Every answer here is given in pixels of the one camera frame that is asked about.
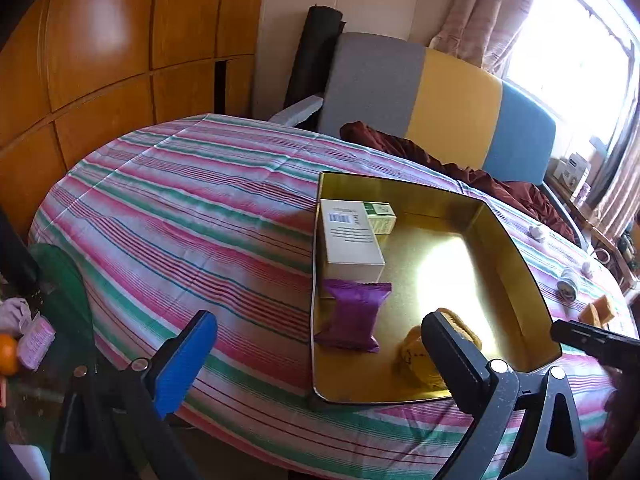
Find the wooden wardrobe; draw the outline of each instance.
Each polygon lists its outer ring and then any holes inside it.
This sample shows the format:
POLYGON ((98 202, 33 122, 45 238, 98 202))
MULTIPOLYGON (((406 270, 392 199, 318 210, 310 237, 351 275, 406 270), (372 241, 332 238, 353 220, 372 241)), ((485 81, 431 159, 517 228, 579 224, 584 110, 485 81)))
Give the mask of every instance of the wooden wardrobe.
POLYGON ((51 186, 137 128, 250 115, 261 0, 36 0, 0 52, 0 206, 25 237, 51 186))

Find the orange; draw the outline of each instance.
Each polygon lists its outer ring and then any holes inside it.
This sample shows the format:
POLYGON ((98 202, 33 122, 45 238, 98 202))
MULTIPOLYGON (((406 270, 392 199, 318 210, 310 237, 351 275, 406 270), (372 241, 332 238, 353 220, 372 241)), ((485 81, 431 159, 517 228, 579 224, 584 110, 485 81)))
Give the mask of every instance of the orange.
POLYGON ((0 334, 0 375, 10 376, 20 369, 18 342, 8 334, 0 334))

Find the orange sponge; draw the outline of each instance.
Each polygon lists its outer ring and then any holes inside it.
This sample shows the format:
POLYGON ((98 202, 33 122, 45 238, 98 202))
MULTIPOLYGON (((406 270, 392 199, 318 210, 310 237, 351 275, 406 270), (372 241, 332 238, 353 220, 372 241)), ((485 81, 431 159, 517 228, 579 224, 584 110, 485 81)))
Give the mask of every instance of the orange sponge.
POLYGON ((608 323, 614 317, 616 317, 616 314, 614 314, 613 308, 611 306, 609 297, 606 294, 600 296, 596 301, 594 301, 593 306, 598 311, 598 316, 600 317, 601 324, 608 323))
POLYGON ((600 316, 598 315, 596 308, 593 306, 593 303, 588 304, 582 312, 578 314, 578 321, 596 328, 602 328, 600 316))

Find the striped tablecloth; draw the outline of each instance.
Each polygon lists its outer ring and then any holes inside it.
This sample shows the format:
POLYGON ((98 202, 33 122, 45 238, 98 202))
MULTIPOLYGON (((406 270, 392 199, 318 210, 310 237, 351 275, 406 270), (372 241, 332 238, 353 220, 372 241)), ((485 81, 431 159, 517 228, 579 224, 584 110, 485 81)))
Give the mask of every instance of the striped tablecloth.
MULTIPOLYGON (((180 416, 267 462, 328 478, 430 478, 470 418, 452 400, 356 413, 315 413, 310 388, 311 248, 318 173, 384 176, 489 203, 515 241, 554 317, 575 319, 603 293, 610 329, 638 336, 615 280, 599 267, 573 304, 559 303, 562 268, 585 254, 559 236, 543 248, 532 220, 417 164, 331 137, 260 121, 198 116, 110 142, 49 192, 31 241, 63 248, 78 264, 96 342, 115 364, 153 354, 199 309, 219 336, 180 416)), ((604 422, 607 374, 563 348, 582 429, 604 422)), ((520 419, 488 478, 497 475, 520 419)))

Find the white box on windowsill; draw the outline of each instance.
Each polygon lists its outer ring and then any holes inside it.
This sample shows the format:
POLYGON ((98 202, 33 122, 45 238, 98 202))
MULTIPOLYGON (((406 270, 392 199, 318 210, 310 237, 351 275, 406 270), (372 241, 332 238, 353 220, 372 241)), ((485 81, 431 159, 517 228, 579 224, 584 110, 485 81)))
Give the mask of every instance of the white box on windowsill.
POLYGON ((385 268, 362 202, 320 200, 324 229, 322 278, 376 283, 385 268))
POLYGON ((589 176, 591 164, 578 153, 572 153, 567 162, 558 161, 554 176, 575 198, 589 176))

